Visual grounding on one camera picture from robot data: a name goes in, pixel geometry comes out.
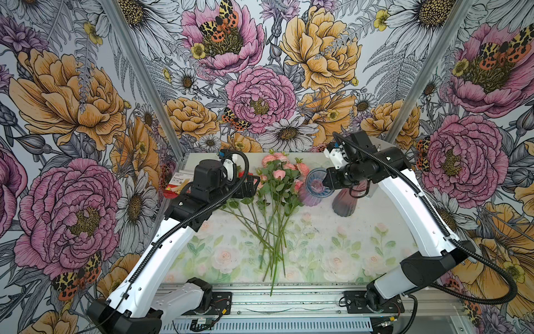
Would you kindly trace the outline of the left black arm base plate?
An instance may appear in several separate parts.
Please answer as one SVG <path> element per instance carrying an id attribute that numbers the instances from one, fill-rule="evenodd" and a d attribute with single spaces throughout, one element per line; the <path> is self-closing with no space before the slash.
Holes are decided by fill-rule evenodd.
<path id="1" fill-rule="evenodd" d="M 183 316 L 226 316 L 231 314 L 232 310 L 232 292 L 213 292 L 212 299 L 207 303 L 207 307 L 198 307 L 195 310 L 190 310 L 183 314 Z"/>

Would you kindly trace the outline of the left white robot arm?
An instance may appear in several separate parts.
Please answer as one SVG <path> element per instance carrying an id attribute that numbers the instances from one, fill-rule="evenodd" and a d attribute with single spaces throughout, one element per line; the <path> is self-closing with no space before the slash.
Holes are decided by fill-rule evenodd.
<path id="1" fill-rule="evenodd" d="M 158 297 L 157 291 L 182 249 L 202 224 L 229 199 L 252 199 L 259 178 L 249 174 L 239 151 L 223 149 L 217 159 L 195 167 L 193 179 L 172 199 L 161 225 L 124 281 L 104 300 L 91 303 L 87 316 L 100 333 L 159 333 L 177 317 L 209 308 L 211 285 L 199 278 Z"/>

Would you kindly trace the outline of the dark pink glass vase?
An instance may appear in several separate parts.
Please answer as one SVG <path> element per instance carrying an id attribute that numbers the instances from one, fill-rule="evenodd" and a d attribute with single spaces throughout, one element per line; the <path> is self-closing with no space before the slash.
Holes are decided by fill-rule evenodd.
<path id="1" fill-rule="evenodd" d="M 334 213 L 340 217 L 353 215 L 358 200 L 367 196 L 369 188 L 368 181 L 361 181 L 358 185 L 352 186 L 351 188 L 342 189 L 332 202 Z"/>

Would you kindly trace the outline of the blue purple glass vase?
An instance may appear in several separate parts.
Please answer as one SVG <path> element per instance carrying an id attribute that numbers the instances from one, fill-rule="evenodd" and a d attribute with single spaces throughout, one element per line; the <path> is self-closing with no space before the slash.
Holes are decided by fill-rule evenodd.
<path id="1" fill-rule="evenodd" d="M 323 199 L 332 196 L 334 190 L 323 185 L 327 176 L 325 168 L 315 168 L 311 170 L 298 191 L 298 198 L 304 206 L 317 206 Z"/>

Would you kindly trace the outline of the red white snack box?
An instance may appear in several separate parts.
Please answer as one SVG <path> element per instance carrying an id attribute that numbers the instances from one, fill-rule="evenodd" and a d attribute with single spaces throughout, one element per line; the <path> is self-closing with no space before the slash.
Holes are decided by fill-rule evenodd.
<path id="1" fill-rule="evenodd" d="M 174 199 L 179 196 L 185 186 L 193 181 L 193 173 L 190 171 L 177 171 L 163 188 L 163 196 L 166 199 Z"/>

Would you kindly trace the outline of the pink rose bunch on table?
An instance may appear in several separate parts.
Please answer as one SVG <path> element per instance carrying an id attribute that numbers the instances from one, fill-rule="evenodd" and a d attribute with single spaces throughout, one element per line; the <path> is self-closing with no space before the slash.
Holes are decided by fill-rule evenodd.
<path id="1" fill-rule="evenodd" d="M 261 165 L 249 176 L 255 195 L 232 199 L 222 210 L 233 215 L 259 242 L 258 269 L 271 289 L 280 274 L 286 274 L 286 230 L 293 215 L 304 206 L 299 191 L 305 186 L 310 167 L 301 158 L 270 150 Z"/>

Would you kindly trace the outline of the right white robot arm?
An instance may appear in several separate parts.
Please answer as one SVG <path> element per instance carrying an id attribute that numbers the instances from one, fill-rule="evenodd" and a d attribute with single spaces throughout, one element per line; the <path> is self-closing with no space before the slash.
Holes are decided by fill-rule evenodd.
<path id="1" fill-rule="evenodd" d="M 332 190 L 350 189 L 364 181 L 378 186 L 399 211 L 418 247 L 367 285 L 367 308 L 377 312 L 402 294 L 429 287 L 469 257 L 462 249 L 473 251 L 474 247 L 461 241 L 442 220 L 402 150 L 377 149 L 364 132 L 349 137 L 334 133 L 333 137 L 323 152 L 332 162 L 323 185 Z"/>

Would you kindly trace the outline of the aluminium front rail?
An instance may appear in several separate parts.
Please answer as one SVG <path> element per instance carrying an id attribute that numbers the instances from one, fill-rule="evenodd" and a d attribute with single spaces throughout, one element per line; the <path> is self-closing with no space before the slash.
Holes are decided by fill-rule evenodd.
<path id="1" fill-rule="evenodd" d="M 219 284 L 213 292 L 232 293 L 232 317 L 345 317 L 346 307 L 339 300 L 346 291 L 364 292 L 364 285 L 333 284 L 282 284 L 270 285 Z M 418 299 L 418 316 L 448 317 L 464 315 L 459 300 L 426 288 L 414 293 Z"/>

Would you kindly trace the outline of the white vent grille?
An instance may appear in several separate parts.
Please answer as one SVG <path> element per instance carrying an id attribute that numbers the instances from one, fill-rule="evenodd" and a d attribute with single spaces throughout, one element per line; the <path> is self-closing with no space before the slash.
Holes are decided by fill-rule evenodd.
<path id="1" fill-rule="evenodd" d="M 208 333 L 371 333 L 368 317 L 223 319 Z"/>

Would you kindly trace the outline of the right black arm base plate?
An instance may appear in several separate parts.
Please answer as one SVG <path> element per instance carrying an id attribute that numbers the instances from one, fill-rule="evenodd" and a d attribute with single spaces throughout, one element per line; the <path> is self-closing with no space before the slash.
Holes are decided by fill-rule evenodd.
<path id="1" fill-rule="evenodd" d="M 399 295 L 392 299 L 383 299 L 379 294 L 363 290 L 349 290 L 343 293 L 340 305 L 349 314 L 402 314 L 405 312 Z"/>

